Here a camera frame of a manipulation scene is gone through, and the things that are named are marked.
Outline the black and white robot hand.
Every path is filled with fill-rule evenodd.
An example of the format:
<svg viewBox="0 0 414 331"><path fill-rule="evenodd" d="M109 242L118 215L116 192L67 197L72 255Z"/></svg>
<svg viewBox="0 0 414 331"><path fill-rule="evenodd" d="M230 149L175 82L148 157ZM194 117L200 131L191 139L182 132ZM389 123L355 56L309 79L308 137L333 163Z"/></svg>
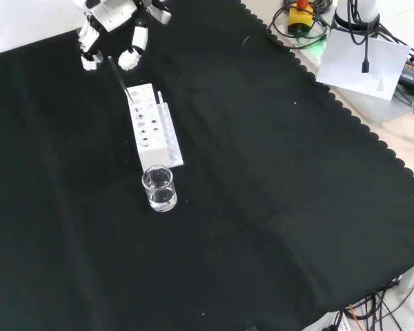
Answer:
<svg viewBox="0 0 414 331"><path fill-rule="evenodd" d="M97 43L105 35L118 30L129 21L134 21L132 41L118 59L122 70L134 69L148 43L147 18L152 17L167 25L172 17L163 1L75 1L74 4L86 16L79 31L78 44L84 70L92 71L103 61Z"/></svg>

